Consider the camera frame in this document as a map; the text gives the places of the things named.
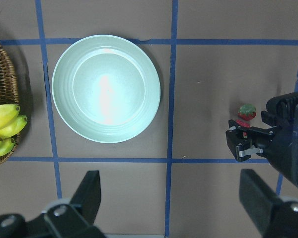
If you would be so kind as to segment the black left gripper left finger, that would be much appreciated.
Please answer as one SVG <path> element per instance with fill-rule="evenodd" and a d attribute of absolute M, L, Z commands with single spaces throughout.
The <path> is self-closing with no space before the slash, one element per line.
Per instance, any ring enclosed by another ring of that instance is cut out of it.
<path fill-rule="evenodd" d="M 33 220 L 0 215 L 0 238 L 104 238 L 94 225 L 100 203 L 99 171 L 88 171 L 68 202 L 58 200 Z"/>

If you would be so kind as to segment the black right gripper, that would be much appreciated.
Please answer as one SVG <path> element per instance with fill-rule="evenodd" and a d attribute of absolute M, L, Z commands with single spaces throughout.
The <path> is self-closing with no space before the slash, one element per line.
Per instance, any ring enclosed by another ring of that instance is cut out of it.
<path fill-rule="evenodd" d="M 291 127 L 274 126 L 268 129 L 244 127 L 228 121 L 226 142 L 238 162 L 259 154 L 292 184 L 298 185 L 298 131 Z"/>

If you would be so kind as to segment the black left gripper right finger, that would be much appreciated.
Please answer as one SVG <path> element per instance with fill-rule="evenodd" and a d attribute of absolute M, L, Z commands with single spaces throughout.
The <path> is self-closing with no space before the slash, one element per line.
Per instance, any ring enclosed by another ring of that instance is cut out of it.
<path fill-rule="evenodd" d="M 263 238 L 298 238 L 298 199 L 278 196 L 252 169 L 240 172 L 239 200 Z"/>

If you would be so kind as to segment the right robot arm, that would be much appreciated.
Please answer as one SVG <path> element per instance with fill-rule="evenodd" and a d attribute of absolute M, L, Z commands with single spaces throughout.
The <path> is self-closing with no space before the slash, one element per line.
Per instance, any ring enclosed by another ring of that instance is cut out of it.
<path fill-rule="evenodd" d="M 232 119 L 228 125 L 226 142 L 238 162 L 263 157 L 298 188 L 298 131 L 293 126 L 243 127 Z"/>

